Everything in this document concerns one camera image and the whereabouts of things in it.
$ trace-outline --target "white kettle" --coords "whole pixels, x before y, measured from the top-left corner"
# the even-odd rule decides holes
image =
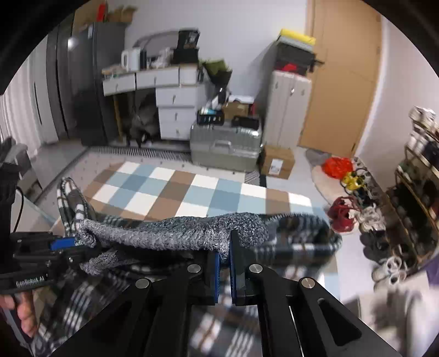
[[[120,63],[127,72],[136,72],[140,70],[140,50],[140,47],[135,47],[122,51]]]

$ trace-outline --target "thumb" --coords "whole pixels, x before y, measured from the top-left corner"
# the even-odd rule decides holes
[[[0,295],[0,307],[8,310],[15,308],[14,299],[9,295]]]

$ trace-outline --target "stainless steel refrigerator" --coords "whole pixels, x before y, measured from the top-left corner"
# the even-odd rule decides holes
[[[107,145],[118,135],[112,97],[104,97],[101,70],[120,63],[125,25],[96,22],[68,40],[72,114],[81,143]]]
[[[72,35],[65,19],[48,36],[47,90],[58,137],[85,146],[107,145],[118,135],[112,97],[104,97],[101,70],[120,63],[126,25],[96,22]]]

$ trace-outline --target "metal screw cap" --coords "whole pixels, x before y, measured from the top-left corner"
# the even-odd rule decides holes
[[[137,289],[145,289],[148,287],[148,285],[149,285],[148,279],[139,279],[138,281],[136,281],[136,288]]]
[[[250,270],[252,273],[259,274],[262,271],[262,266],[259,264],[252,264],[248,267],[248,270]]]
[[[198,264],[191,264],[187,267],[187,271],[190,273],[199,273],[201,267]]]
[[[302,279],[302,286],[308,289],[312,289],[316,285],[316,282],[311,278]]]

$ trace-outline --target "suitcase handle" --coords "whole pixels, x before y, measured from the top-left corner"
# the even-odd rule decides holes
[[[221,147],[227,147],[230,153],[235,151],[235,149],[232,147],[232,142],[227,140],[215,140],[210,148],[215,149]]]

